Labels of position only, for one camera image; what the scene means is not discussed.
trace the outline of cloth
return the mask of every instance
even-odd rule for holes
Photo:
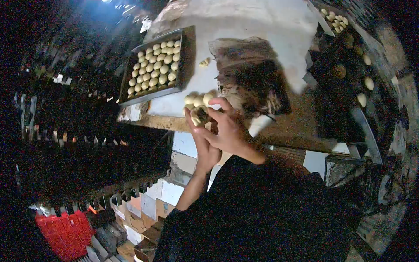
[[[167,216],[154,261],[344,261],[352,215],[318,173],[233,156],[208,193]]]

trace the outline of baking tray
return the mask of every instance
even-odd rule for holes
[[[178,92],[183,91],[183,89],[187,85],[187,81],[186,81],[186,76],[188,75],[187,72],[190,71],[194,65],[193,61],[189,60],[193,57],[189,55],[189,50],[194,50],[194,48],[191,48],[191,45],[194,44],[194,39],[189,39],[189,37],[186,36],[184,32],[185,32],[185,29],[177,29],[170,33],[154,38],[152,41],[139,45],[133,50],[131,50],[132,55],[128,58],[127,67],[125,68],[124,76],[122,78],[121,90],[119,92],[120,107],[127,107],[127,106],[137,104],[140,102],[149,101],[156,97],[166,96],[172,93],[178,93]],[[155,44],[159,44],[161,42],[179,40],[179,39],[181,41],[181,50],[180,50],[180,58],[178,61],[178,64],[179,64],[178,75],[176,77],[175,85],[171,88],[167,88],[161,91],[150,93],[145,96],[140,96],[140,97],[128,100],[127,92],[128,92],[128,88],[130,88],[128,82],[132,78],[131,76],[132,67],[134,66],[135,63],[138,62],[137,53],[139,51],[145,51],[147,48],[153,48],[153,45]]]

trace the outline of hand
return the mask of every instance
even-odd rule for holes
[[[196,132],[195,125],[191,119],[191,112],[187,108],[185,108],[185,117],[198,151],[198,162],[195,171],[206,174],[221,160],[221,151],[210,145],[199,132]]]

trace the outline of dough ball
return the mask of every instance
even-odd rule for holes
[[[180,57],[181,57],[181,54],[180,53],[174,54],[173,55],[173,61],[175,61],[175,62],[179,61],[179,58]]]
[[[144,81],[142,84],[141,84],[141,89],[142,90],[145,90],[145,89],[147,89],[148,88],[148,86],[150,85],[150,82],[148,82],[148,81]]]
[[[134,79],[134,78],[132,78],[130,81],[129,81],[129,86],[135,86],[135,84],[137,83],[137,81]]]
[[[140,70],[138,71],[138,73],[140,73],[140,75],[143,75],[143,74],[145,74],[147,71],[146,71],[146,69],[145,69],[145,66],[144,67],[142,67],[142,68],[140,68]]]
[[[194,107],[203,106],[204,105],[204,97],[203,96],[196,96],[194,99]]]
[[[166,57],[164,58],[164,63],[165,64],[170,64],[173,61],[173,57],[171,55],[166,55]]]
[[[165,90],[166,88],[167,88],[166,85],[161,85],[161,86],[157,87],[157,90],[161,91],[161,90]]]
[[[166,55],[165,55],[165,54],[159,54],[159,55],[157,56],[157,61],[163,61],[165,57],[166,57]]]
[[[160,75],[160,77],[158,78],[158,82],[163,85],[164,83],[167,82],[167,76],[166,75]]]
[[[184,99],[185,105],[187,105],[187,104],[193,104],[194,103],[194,99],[196,98],[196,96],[197,95],[195,95],[195,94],[190,94],[190,95],[185,96],[185,99]]]
[[[145,75],[142,76],[142,79],[144,81],[150,80],[150,78],[151,78],[151,75],[149,73],[147,73],[147,74],[145,74]]]
[[[130,94],[132,94],[132,93],[134,93],[134,87],[130,87],[130,88],[128,88],[128,94],[130,95]]]
[[[158,83],[158,79],[157,78],[152,78],[149,82],[149,86],[155,86]]]
[[[154,50],[153,55],[161,54],[161,48]]]
[[[357,95],[357,98],[362,107],[365,107],[367,105],[367,96],[365,94],[361,93]]]
[[[365,87],[373,90],[374,89],[374,81],[371,79],[371,77],[366,77],[364,79]]]
[[[173,51],[174,51],[174,48],[173,48],[173,47],[169,47],[169,48],[167,49],[166,54],[167,54],[167,55],[171,55],[171,54],[173,54]]]
[[[160,70],[156,69],[153,72],[151,72],[151,77],[152,78],[158,77],[159,74],[160,74]]]
[[[160,67],[163,65],[163,63],[161,61],[157,61],[156,63],[154,63],[154,70],[160,69]]]
[[[215,96],[212,92],[206,93],[202,98],[205,105],[209,106],[208,102],[213,99]]]
[[[154,70],[154,65],[152,63],[148,64],[145,70],[147,71],[147,73],[150,73]]]
[[[166,74],[169,71],[168,65],[162,65],[160,67],[160,74]]]
[[[145,55],[146,60],[150,60],[150,58],[152,58],[152,57],[153,57],[153,53],[148,53],[148,54]]]
[[[146,67],[148,65],[148,60],[144,60],[142,63],[141,63],[141,67]]]
[[[150,57],[150,63],[154,64],[157,61],[157,56],[153,55]]]
[[[173,70],[173,71],[177,70],[178,69],[178,63],[177,62],[173,62],[170,65],[170,69]]]
[[[139,77],[137,77],[137,83],[142,83],[144,82],[144,80],[142,79],[142,75],[140,75]]]
[[[134,70],[132,73],[131,73],[131,76],[132,77],[137,77],[137,75],[138,75],[138,70]]]
[[[366,65],[371,65],[371,58],[369,56],[367,56],[366,54],[364,54],[362,56],[362,58],[364,59],[364,62]]]
[[[141,85],[140,84],[136,84],[134,87],[134,91],[135,92],[140,92],[141,91]]]
[[[173,72],[171,72],[168,76],[167,76],[167,79],[169,80],[169,81],[173,81],[173,80],[175,80],[176,79],[176,76],[178,75],[178,71],[173,71]]]

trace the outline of red crate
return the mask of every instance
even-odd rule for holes
[[[86,215],[78,210],[74,214],[62,213],[61,217],[35,217],[36,224],[52,250],[62,261],[72,261],[87,254],[94,235]]]

